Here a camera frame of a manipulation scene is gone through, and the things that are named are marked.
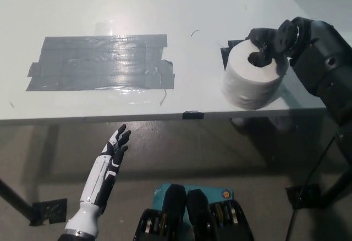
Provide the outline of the black and white robot right hand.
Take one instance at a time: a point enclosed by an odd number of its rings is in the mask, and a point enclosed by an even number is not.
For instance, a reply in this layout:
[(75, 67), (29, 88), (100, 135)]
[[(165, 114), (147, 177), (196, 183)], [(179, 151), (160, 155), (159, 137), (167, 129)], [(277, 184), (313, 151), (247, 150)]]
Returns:
[(248, 61), (259, 68), (266, 67), (273, 60), (279, 62), (294, 46), (298, 33), (298, 27), (290, 20), (285, 20), (278, 29), (252, 29), (246, 40), (249, 40), (258, 50), (249, 54)]

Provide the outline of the white and black robot left hand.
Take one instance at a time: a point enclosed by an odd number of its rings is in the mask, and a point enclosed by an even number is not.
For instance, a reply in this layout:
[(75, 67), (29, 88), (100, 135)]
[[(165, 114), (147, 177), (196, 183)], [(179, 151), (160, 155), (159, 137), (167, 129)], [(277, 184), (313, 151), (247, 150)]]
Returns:
[(96, 240), (98, 218), (104, 213), (119, 173), (124, 153), (128, 149), (131, 131), (121, 125), (109, 138), (95, 159), (76, 214), (67, 222), (59, 240)]

